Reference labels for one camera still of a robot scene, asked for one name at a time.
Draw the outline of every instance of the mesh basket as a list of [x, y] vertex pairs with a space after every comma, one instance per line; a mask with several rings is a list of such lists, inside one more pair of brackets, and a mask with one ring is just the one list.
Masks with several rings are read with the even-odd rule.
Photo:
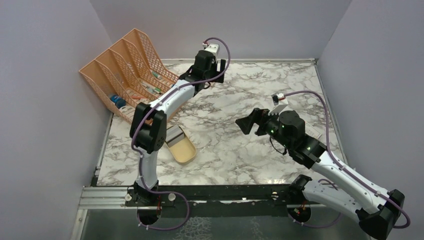
[[[137, 104], [154, 101], [178, 80], [177, 75], [164, 67], [149, 37], [137, 29], [79, 72], [106, 107], [128, 123], [133, 120]], [[112, 95], [123, 98], [126, 106], [118, 109], [110, 100]]]

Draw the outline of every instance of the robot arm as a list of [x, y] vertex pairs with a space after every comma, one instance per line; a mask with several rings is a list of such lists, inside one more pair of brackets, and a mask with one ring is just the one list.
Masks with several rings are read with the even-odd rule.
[[[405, 196], [396, 189], [388, 191], [372, 183], [338, 158], [334, 158], [337, 164], [322, 142], [305, 133], [305, 121], [294, 110], [279, 113], [255, 108], [249, 116], [237, 119], [235, 123], [245, 135], [249, 134], [253, 124], [258, 124], [256, 135], [269, 135], [283, 145], [297, 163], [326, 176], [343, 190], [325, 187], [308, 176], [300, 175], [290, 185], [294, 197], [325, 204], [358, 222], [370, 236], [378, 240], [387, 238], [400, 211], [381, 195], [400, 207]], [[356, 179], [372, 186], [378, 194], [371, 192]]]
[[[187, 84], [211, 79], [218, 76], [225, 69], [226, 61], [224, 59], [221, 59], [220, 69], [218, 69], [217, 56], [220, 46], [213, 43], [203, 46], [204, 50], [200, 50], [197, 53], [194, 64], [179, 77], [179, 80], [169, 91], [155, 101], [149, 104], [139, 103], [135, 108], [129, 133], [131, 138], [134, 136], [144, 116], [152, 109], [152, 106], [159, 104], [159, 107], [150, 115], [152, 123], [143, 124], [136, 136], [135, 147], [143, 154], [143, 161], [138, 163], [139, 174], [135, 181], [136, 187], [144, 188], [141, 176], [143, 176], [144, 183], [149, 189], [156, 186], [158, 183], [156, 174], [158, 151], [163, 146], [167, 137], [167, 121], [171, 114], [180, 106], [205, 88], [205, 83], [196, 85]], [[223, 83], [224, 75], [218, 77], [213, 82]]]

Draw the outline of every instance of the white wall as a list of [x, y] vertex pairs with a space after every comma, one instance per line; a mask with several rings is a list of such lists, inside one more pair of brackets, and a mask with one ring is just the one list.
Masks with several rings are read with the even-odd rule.
[[390, 240], [423, 239], [423, 39], [424, 1], [352, 0], [318, 61], [349, 163], [406, 195]]
[[164, 59], [193, 59], [208, 37], [237, 59], [304, 59], [321, 55], [351, 0], [90, 1], [113, 42], [137, 28]]
[[78, 70], [111, 45], [88, 0], [0, 3], [0, 239], [65, 240], [108, 111]]

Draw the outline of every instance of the bolt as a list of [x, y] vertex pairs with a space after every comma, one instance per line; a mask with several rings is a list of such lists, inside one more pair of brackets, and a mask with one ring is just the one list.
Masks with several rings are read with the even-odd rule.
[[168, 199], [172, 202], [172, 201], [174, 201], [175, 199], [176, 199], [177, 197], [175, 196], [175, 194], [173, 194], [173, 193], [170, 193], [169, 195], [168, 195]]
[[129, 202], [129, 201], [131, 201], [131, 199], [133, 199], [133, 197], [129, 193], [127, 193], [124, 198], [125, 198], [125, 201], [127, 201], [127, 202]]
[[276, 199], [278, 199], [278, 193], [276, 191], [273, 191], [271, 197], [275, 201]]

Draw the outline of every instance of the purple cable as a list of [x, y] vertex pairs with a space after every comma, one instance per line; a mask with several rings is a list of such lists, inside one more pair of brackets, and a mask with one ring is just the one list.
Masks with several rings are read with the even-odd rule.
[[[322, 181], [325, 181], [325, 182], [329, 183], [334, 189], [336, 189], [338, 191], [337, 186], [333, 182], [331, 182], [331, 181], [329, 181], [329, 180], [327, 180], [325, 178], [322, 178], [322, 179], [318, 180], [318, 183], [321, 183]], [[311, 228], [311, 229], [326, 229], [326, 228], [329, 228], [329, 227], [337, 224], [340, 221], [340, 219], [342, 219], [342, 214], [339, 212], [338, 213], [338, 216], [336, 217], [336, 219], [334, 221], [328, 223], [328, 224], [325, 224], [325, 225], [311, 225], [311, 224], [307, 224], [307, 223], [304, 223], [304, 222], [302, 224], [302, 222], [295, 220], [290, 214], [288, 216], [292, 220], [294, 220], [295, 223], [297, 223], [299, 225], [302, 225], [302, 227], [307, 227], [307, 228]]]
[[334, 155], [333, 155], [333, 153], [331, 152], [331, 149], [330, 149], [329, 113], [328, 113], [328, 110], [327, 110], [327, 105], [324, 102], [324, 99], [318, 93], [316, 93], [314, 91], [311, 91], [311, 90], [294, 91], [294, 92], [290, 92], [290, 93], [284, 94], [284, 96], [285, 97], [288, 97], [288, 96], [296, 95], [296, 94], [313, 94], [322, 103], [322, 106], [324, 107], [324, 112], [325, 112], [325, 141], [326, 141], [326, 145], [327, 145], [327, 152], [328, 152], [328, 155], [330, 156], [330, 158], [334, 161], [334, 163], [337, 166], [339, 166], [341, 169], [343, 169], [343, 171], [347, 175], [349, 175], [355, 181], [357, 181], [358, 183], [360, 183], [364, 188], [368, 189], [370, 192], [372, 192], [376, 196], [379, 196], [380, 198], [382, 198], [382, 199], [386, 200], [387, 202], [389, 202], [390, 204], [392, 204], [397, 210], [399, 210], [399, 212], [401, 212], [405, 216], [406, 223], [404, 225], [400, 225], [400, 226], [393, 226], [394, 229], [405, 229], [405, 228], [409, 227], [409, 225], [411, 225], [411, 218], [408, 216], [408, 214], [399, 205], [396, 204], [396, 202], [394, 202], [393, 200], [391, 200], [390, 198], [384, 196], [381, 193], [377, 193], [377, 191], [374, 188], [372, 188], [371, 186], [369, 186], [368, 184], [366, 184], [364, 181], [362, 181], [361, 179], [359, 179], [352, 172], [350, 172], [346, 168], [342, 168], [343, 165], [339, 161], [337, 161], [336, 158], [334, 157]]
[[[187, 86], [190, 86], [190, 85], [196, 85], [196, 84], [203, 84], [203, 83], [211, 82], [211, 81], [213, 81], [213, 80], [215, 80], [215, 79], [220, 78], [222, 75], [224, 75], [224, 73], [227, 71], [228, 67], [230, 66], [230, 61], [231, 61], [230, 50], [229, 50], [229, 48], [228, 48], [227, 44], [226, 44], [223, 40], [221, 40], [220, 38], [217, 38], [217, 37], [209, 37], [209, 38], [208, 38], [208, 39], [206, 39], [204, 42], [206, 43], [206, 42], [207, 42], [207, 41], [209, 41], [209, 40], [217, 40], [217, 41], [221, 42], [221, 43], [225, 46], [225, 49], [226, 49], [227, 54], [228, 54], [228, 61], [227, 61], [227, 64], [226, 64], [226, 66], [225, 66], [225, 69], [224, 69], [224, 70], [223, 70], [220, 74], [218, 74], [217, 76], [212, 77], [212, 78], [210, 78], [210, 79], [206, 79], [206, 80], [202, 80], [202, 81], [190, 82], [190, 83], [183, 84], [183, 85], [181, 85], [181, 86], [179, 86], [179, 87], [175, 87], [175, 88], [174, 88], [174, 89], [173, 89], [173, 90], [172, 90], [169, 94], [167, 94], [167, 95], [163, 98], [163, 100], [162, 100], [162, 101], [166, 101], [166, 100], [167, 100], [170, 96], [172, 96], [172, 95], [173, 95], [176, 91], [178, 91], [178, 90], [179, 90], [179, 89], [181, 89], [181, 88], [184, 88], [184, 87], [187, 87]], [[135, 130], [134, 136], [132, 136], [131, 148], [132, 148], [132, 150], [134, 150], [134, 151], [136, 151], [136, 152], [140, 153], [140, 163], [139, 163], [138, 171], [139, 171], [139, 174], [140, 174], [140, 176], [141, 176], [141, 182], [142, 182], [142, 184], [143, 184], [143, 186], [144, 186], [144, 189], [146, 189], [149, 193], [157, 194], [157, 195], [160, 195], [160, 194], [175, 194], [175, 195], [180, 196], [180, 197], [184, 200], [185, 205], [187, 206], [187, 214], [185, 215], [185, 219], [184, 219], [184, 220], [183, 220], [180, 224], [178, 224], [178, 225], [176, 225], [176, 226], [173, 226], [173, 227], [167, 227], [167, 228], [161, 228], [161, 227], [155, 227], [155, 226], [144, 225], [143, 223], [141, 223], [141, 222], [140, 222], [140, 219], [139, 219], [138, 214], [137, 214], [137, 219], [138, 219], [138, 221], [139, 221], [139, 226], [146, 227], [146, 229], [154, 229], [154, 230], [170, 231], [170, 230], [175, 230], [175, 229], [177, 229], [177, 228], [181, 227], [182, 225], [184, 225], [184, 224], [185, 224], [185, 223], [189, 220], [189, 217], [190, 217], [190, 205], [189, 205], [189, 201], [187, 200], [187, 198], [186, 198], [184, 195], [182, 195], [181, 193], [176, 192], [176, 191], [153, 191], [153, 190], [149, 189], [149, 188], [148, 188], [148, 186], [147, 186], [147, 185], [146, 185], [146, 183], [145, 183], [144, 178], [142, 177], [142, 176], [143, 176], [143, 175], [142, 175], [142, 161], [143, 161], [143, 153], [142, 153], [142, 151], [140, 151], [140, 150], [138, 150], [137, 148], [135, 148], [135, 143], [136, 143], [137, 134], [139, 133], [140, 129], [142, 128], [142, 125], [143, 125], [143, 124], [145, 123], [145, 121], [149, 118], [150, 114], [152, 114], [152, 113], [153, 113], [153, 111], [154, 111], [156, 108], [158, 108], [158, 107], [159, 107], [159, 105], [160, 105], [160, 104], [158, 103], [158, 104], [156, 104], [155, 106], [151, 107], [151, 109], [147, 112], [147, 114], [146, 114], [146, 115], [143, 117], [143, 119], [141, 120], [140, 124], [138, 125], [137, 129]]]

